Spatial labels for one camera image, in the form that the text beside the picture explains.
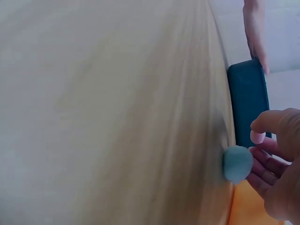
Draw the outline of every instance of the wooden board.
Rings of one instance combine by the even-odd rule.
[[[1,224],[226,224],[207,0],[32,0],[0,30]]]

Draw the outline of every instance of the fingernail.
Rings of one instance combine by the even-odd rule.
[[[253,130],[250,132],[250,139],[254,144],[261,144],[266,137],[266,133],[256,133]]]

